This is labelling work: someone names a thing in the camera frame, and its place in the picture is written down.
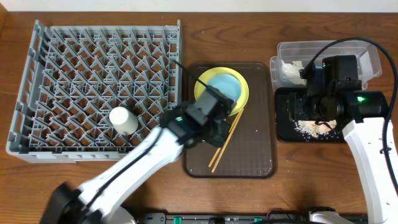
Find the white tissue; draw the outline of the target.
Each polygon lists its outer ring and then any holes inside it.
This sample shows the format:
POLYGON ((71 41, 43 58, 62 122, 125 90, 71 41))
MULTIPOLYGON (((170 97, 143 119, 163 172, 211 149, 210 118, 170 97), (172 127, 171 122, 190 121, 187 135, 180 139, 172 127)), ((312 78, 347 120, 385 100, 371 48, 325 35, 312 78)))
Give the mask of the white tissue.
POLYGON ((296 85, 306 85, 306 79, 301 78, 300 70, 303 70, 302 61, 293 61, 292 63, 285 63, 283 60, 282 72, 287 77, 287 79, 296 85))

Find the black waste tray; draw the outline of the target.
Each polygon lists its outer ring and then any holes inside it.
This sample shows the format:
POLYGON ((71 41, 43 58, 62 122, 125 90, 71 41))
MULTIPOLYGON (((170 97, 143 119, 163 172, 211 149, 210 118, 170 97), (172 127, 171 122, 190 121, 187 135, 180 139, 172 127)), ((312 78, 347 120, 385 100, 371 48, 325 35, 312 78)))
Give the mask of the black waste tray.
POLYGON ((278 88, 275 91, 274 103, 275 103, 275 118, 277 126, 277 138, 280 141, 285 142, 345 142, 343 136, 343 128, 353 120, 352 117, 347 117, 346 119, 341 118, 336 122, 336 128, 334 129, 334 134, 331 134, 323 139, 305 139, 303 136, 299 135, 299 132, 295 130, 295 122, 289 119, 289 114, 287 111, 287 98, 288 94, 291 92, 296 92, 297 95, 300 91, 306 90, 305 88, 278 88))

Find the rice food scraps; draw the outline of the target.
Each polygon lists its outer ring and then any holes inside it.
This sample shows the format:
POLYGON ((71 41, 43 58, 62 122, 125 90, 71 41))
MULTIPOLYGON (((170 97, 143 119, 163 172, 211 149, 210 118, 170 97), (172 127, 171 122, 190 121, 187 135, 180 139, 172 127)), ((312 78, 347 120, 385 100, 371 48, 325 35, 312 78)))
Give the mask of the rice food scraps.
POLYGON ((299 135, 303 136, 305 139, 315 138, 323 139, 327 136, 334 134, 334 129, 336 128, 336 121, 320 121, 316 123, 315 121, 296 121, 295 130, 298 131, 299 135))

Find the yellow round plate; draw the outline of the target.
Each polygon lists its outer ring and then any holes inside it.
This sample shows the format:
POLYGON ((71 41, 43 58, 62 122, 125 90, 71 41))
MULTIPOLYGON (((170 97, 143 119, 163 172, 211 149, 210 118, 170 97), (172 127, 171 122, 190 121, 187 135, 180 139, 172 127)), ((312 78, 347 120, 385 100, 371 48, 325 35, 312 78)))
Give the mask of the yellow round plate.
POLYGON ((228 68, 228 67, 215 67, 215 68, 208 69, 207 71, 203 72, 199 76, 199 79, 203 83, 207 84, 207 82, 209 81, 210 78, 212 78, 215 75, 220 74, 220 73, 227 73, 227 74, 234 76, 235 78, 238 79, 238 81, 241 84, 241 96, 239 97, 238 101, 234 101, 234 108, 232 109, 231 113, 229 114, 230 116, 232 116, 232 115, 238 113, 239 111, 241 111, 244 108, 244 106, 246 105, 246 103, 248 102, 248 98, 249 98, 248 83, 239 72, 237 72, 236 70, 233 70, 232 68, 228 68))

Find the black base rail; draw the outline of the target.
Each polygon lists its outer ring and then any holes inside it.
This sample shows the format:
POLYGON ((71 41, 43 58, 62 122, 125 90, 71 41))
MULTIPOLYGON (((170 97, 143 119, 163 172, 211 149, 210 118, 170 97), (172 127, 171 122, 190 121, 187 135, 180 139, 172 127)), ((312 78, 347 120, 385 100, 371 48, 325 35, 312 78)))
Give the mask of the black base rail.
POLYGON ((309 222, 310 219, 305 215, 296 215, 293 213, 283 212, 269 212, 268 214, 260 215, 220 215, 220 214, 166 214, 166 213, 147 213, 137 219, 138 224, 210 224, 210 223, 224 223, 224 224, 243 224, 260 222, 263 220, 300 220, 302 222, 309 222))

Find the white paper cup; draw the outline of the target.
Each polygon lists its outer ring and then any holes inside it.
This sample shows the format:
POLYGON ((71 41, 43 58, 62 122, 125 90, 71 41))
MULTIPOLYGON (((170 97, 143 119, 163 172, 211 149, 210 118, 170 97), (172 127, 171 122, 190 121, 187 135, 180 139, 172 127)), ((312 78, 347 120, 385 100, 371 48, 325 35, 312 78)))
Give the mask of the white paper cup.
POLYGON ((115 107, 110 111, 109 120, 113 128, 122 135, 133 134, 139 125, 136 115, 122 106, 115 107))

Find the clear plastic waste bin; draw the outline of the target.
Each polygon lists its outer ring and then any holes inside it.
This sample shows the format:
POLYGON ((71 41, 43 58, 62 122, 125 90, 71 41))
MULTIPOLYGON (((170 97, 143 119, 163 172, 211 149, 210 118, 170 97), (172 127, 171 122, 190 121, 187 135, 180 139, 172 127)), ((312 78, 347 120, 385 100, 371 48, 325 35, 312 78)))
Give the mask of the clear plastic waste bin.
MULTIPOLYGON (((290 82, 282 72, 283 60, 285 63, 302 61, 303 67, 330 43, 329 40, 281 42, 277 46, 277 55, 270 59, 272 87, 274 90, 282 87, 304 87, 290 82)), ((362 89, 368 87, 368 81, 382 74, 381 61, 377 48, 370 43, 351 40, 327 48, 315 61, 317 68, 322 67, 322 60, 337 55, 355 55, 358 66, 358 77, 362 81, 362 89)))

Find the brown plastic serving tray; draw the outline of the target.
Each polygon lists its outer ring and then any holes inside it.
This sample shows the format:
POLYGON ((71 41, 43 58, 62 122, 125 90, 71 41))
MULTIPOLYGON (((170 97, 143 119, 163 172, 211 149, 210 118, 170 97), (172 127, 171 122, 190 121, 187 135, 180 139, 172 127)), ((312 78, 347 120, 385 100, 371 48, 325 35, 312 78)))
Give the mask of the brown plastic serving tray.
POLYGON ((269 68, 256 62, 195 62, 189 70, 199 76, 208 69, 228 67, 248 83, 249 98, 226 147, 207 142, 187 149, 183 169, 194 178, 267 179, 277 170, 273 90, 269 68))

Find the light blue bowl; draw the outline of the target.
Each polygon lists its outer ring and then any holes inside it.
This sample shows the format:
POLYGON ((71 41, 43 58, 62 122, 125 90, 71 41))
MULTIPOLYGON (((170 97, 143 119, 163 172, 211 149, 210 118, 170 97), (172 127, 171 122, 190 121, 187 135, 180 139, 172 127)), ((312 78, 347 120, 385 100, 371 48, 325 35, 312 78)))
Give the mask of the light blue bowl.
POLYGON ((220 73, 210 78, 207 85, 218 89, 222 94, 233 101, 241 96, 241 84, 237 78, 227 73, 220 73))

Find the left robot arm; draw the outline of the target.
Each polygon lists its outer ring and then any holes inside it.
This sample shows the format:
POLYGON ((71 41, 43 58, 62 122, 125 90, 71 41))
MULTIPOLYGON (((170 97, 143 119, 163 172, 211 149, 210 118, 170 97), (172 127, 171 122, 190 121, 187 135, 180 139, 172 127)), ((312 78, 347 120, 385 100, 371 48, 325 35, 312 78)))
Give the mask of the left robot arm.
POLYGON ((175 162, 186 148, 206 141, 220 147, 236 101, 210 86, 199 99, 168 110, 135 149, 97 177, 72 189, 66 182, 50 196, 41 223, 134 223, 123 202, 150 176, 175 162))

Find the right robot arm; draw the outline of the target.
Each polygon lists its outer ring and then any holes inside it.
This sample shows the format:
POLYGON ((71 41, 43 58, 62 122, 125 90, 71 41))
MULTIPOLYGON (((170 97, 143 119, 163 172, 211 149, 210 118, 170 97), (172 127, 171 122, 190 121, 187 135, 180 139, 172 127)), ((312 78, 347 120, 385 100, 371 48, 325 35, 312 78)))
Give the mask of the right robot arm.
POLYGON ((323 58, 300 71, 305 91, 288 94, 292 121, 328 124, 342 132, 356 163, 369 223, 397 223, 397 150, 381 91, 364 90, 354 55, 323 58))

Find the grey dishwasher rack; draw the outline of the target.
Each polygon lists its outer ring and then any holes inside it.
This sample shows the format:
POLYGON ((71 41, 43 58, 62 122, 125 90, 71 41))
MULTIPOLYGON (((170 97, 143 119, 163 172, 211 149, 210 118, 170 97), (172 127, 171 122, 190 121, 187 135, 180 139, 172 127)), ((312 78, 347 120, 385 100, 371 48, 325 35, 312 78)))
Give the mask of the grey dishwasher rack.
POLYGON ((36 22, 6 152, 30 163, 116 161, 181 101, 182 28, 52 26, 36 22), (110 111, 139 125, 119 134, 110 111))

